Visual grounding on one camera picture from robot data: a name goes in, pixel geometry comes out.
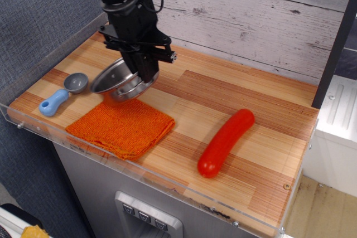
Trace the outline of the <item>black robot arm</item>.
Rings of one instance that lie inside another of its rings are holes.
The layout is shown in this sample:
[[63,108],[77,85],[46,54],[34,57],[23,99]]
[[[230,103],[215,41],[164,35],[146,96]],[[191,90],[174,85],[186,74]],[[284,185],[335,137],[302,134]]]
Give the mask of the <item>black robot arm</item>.
[[108,16],[108,24],[99,30],[106,47],[119,51],[130,71],[144,82],[158,73],[159,61],[176,60],[171,39],[157,28],[153,0],[101,0],[101,7]]

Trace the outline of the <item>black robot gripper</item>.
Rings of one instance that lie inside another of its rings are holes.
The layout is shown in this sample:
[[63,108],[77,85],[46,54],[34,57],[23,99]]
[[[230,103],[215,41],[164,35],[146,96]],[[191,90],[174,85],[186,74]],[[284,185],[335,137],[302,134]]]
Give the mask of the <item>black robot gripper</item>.
[[139,73],[144,82],[159,72],[158,60],[169,63],[176,60],[176,53],[170,48],[171,39],[157,28],[155,13],[141,4],[129,7],[103,3],[102,9],[109,21],[99,30],[106,47],[120,51],[131,73]]

